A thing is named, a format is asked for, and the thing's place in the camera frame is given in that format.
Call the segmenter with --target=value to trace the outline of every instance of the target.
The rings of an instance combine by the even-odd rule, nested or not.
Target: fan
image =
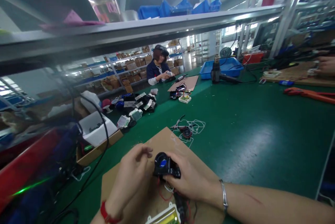
[[[231,48],[224,47],[220,51],[220,58],[229,58],[229,57],[231,57],[231,54],[232,54]]]

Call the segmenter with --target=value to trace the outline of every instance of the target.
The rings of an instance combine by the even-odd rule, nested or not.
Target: white plastic bag
[[[86,97],[87,99],[89,99],[90,101],[94,102],[94,104],[99,108],[99,110],[102,111],[101,101],[100,101],[99,97],[97,96],[97,94],[89,92],[89,91],[84,91],[81,94],[84,97]],[[93,112],[97,111],[90,102],[86,101],[82,97],[80,98],[80,101],[85,106],[85,108],[89,111],[89,113],[92,114]]]

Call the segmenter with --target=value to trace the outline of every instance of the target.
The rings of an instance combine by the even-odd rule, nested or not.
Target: woman
[[[169,52],[166,47],[156,45],[153,51],[153,60],[147,66],[147,80],[150,85],[155,85],[170,78],[168,72],[171,72],[166,64],[166,58]]]
[[[152,151],[145,144],[138,144],[121,159],[111,194],[103,203],[104,215],[109,216],[110,221],[105,222],[99,210],[91,224],[118,223],[122,220],[124,207],[144,181]],[[181,171],[180,179],[171,175],[163,177],[171,186],[191,200],[202,201],[221,211],[227,211],[242,223],[335,223],[335,210],[321,202],[270,188],[231,183],[224,183],[223,187],[219,180],[210,181],[204,177],[185,157],[168,152],[166,154],[178,164]],[[223,205],[223,188],[226,208]]]

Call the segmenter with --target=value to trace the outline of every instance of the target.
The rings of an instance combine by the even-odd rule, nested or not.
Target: person's hand
[[[106,210],[113,218],[121,216],[123,208],[138,191],[146,175],[151,152],[152,148],[137,144],[121,159],[113,189],[106,201]]]
[[[166,154],[178,164],[181,178],[176,179],[172,175],[167,175],[163,176],[163,179],[189,199],[202,200],[206,188],[210,188],[210,182],[185,157],[172,152],[166,152]]]
[[[168,75],[168,70],[166,70],[163,74],[160,74],[160,76],[161,76],[161,79],[169,79],[170,78],[170,76]]]
[[[319,75],[335,76],[335,57],[319,57],[319,69],[314,72]]]

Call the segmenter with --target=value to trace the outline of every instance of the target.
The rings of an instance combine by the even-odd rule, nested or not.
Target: white box
[[[114,134],[118,130],[118,128],[116,128],[113,122],[104,115],[103,118],[105,119],[109,137],[112,134]],[[100,125],[98,129],[95,129],[94,131],[90,132],[90,128],[95,128],[98,123],[101,123],[102,125]],[[105,127],[97,111],[80,120],[79,124],[81,125],[84,131],[83,138],[94,147],[99,146],[102,142],[106,140]]]

